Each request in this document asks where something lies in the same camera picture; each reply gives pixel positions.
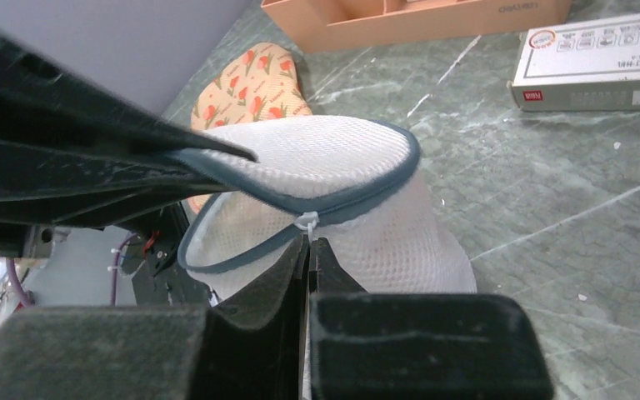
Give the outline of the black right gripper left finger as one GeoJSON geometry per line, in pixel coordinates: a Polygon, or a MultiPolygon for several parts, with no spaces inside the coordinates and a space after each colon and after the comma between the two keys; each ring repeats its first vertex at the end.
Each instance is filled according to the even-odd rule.
{"type": "Polygon", "coordinates": [[[299,399],[310,245],[215,307],[27,307],[0,326],[0,399],[299,399]]]}

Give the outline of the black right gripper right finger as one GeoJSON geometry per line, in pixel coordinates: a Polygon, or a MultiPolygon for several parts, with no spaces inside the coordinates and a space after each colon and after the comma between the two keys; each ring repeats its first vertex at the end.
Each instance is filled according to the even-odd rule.
{"type": "Polygon", "coordinates": [[[494,294],[367,292],[328,240],[310,247],[314,399],[551,399],[523,308],[494,294]]]}

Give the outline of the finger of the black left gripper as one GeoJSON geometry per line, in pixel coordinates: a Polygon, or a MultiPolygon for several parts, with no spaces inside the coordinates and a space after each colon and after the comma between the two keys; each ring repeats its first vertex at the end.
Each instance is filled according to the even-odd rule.
{"type": "Polygon", "coordinates": [[[225,184],[186,150],[247,149],[143,112],[0,34],[0,223],[101,227],[225,184]]]}

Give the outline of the white mesh laundry bag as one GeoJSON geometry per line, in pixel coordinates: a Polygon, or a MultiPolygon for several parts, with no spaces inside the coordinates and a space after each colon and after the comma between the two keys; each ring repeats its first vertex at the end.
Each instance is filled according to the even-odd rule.
{"type": "Polygon", "coordinates": [[[409,131],[314,115],[208,131],[252,159],[186,148],[174,160],[228,186],[207,196],[177,253],[220,303],[279,260],[300,236],[326,238],[370,293],[475,293],[468,255],[438,220],[409,131]]]}

